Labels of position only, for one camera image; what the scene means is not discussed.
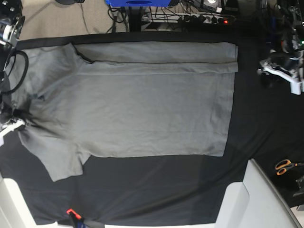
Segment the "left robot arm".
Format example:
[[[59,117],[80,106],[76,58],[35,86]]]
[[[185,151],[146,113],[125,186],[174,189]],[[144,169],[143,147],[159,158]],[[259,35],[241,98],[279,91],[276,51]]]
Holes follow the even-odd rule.
[[[286,81],[290,92],[304,92],[304,2],[277,0],[272,7],[267,0],[260,1],[258,21],[270,36],[271,49],[260,61],[257,73],[261,84],[272,87],[275,82]]]

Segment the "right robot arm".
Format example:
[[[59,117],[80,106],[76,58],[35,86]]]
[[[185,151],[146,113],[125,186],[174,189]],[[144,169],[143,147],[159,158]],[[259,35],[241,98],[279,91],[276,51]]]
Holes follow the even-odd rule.
[[[22,113],[12,104],[3,100],[4,96],[15,93],[23,84],[29,67],[28,55],[21,50],[17,50],[17,43],[25,22],[22,14],[23,6],[20,0],[2,0],[0,2],[0,144],[4,144],[4,136],[8,133],[26,125]],[[15,66],[12,63],[9,73],[5,73],[9,65],[10,58],[20,55],[24,57],[25,66],[19,82],[8,91],[3,87],[9,80],[9,76]]]

